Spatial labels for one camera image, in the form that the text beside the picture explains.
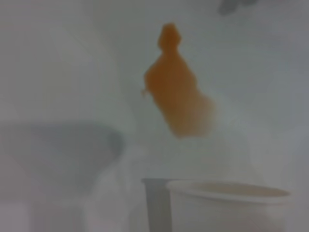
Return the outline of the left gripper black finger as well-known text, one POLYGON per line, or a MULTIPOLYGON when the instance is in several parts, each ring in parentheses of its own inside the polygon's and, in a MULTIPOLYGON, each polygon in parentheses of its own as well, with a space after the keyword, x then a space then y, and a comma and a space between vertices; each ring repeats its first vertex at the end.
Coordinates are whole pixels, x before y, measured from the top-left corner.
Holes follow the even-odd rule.
POLYGON ((150 232, 170 232, 170 194, 166 184, 170 179, 143 178, 150 232))

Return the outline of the white paper cup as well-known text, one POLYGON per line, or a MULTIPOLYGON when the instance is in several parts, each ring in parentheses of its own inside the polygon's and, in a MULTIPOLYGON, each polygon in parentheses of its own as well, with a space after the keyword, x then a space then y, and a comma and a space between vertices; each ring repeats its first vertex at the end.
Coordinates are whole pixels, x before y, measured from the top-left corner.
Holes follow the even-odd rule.
POLYGON ((172 232, 285 232, 291 194, 236 182, 175 180, 172 232))

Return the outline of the dark blue-green rag with loop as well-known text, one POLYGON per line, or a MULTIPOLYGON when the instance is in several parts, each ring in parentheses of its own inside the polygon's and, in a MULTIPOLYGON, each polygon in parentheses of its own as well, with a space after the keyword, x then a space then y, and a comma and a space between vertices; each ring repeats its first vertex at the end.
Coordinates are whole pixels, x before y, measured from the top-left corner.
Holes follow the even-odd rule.
POLYGON ((229 15, 234 13, 239 6, 251 6, 258 2, 259 0, 221 0, 218 13, 220 15, 229 15))

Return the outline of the brown water stain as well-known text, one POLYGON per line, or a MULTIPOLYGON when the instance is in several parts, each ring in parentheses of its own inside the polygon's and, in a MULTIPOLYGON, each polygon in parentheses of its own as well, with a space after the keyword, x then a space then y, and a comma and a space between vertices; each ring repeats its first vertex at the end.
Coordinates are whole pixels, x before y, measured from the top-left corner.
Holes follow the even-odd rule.
POLYGON ((158 38, 161 55, 144 74, 145 88, 177 138, 204 137, 215 122, 213 99, 204 95, 197 78, 178 51, 181 35, 175 24, 164 24, 158 38))

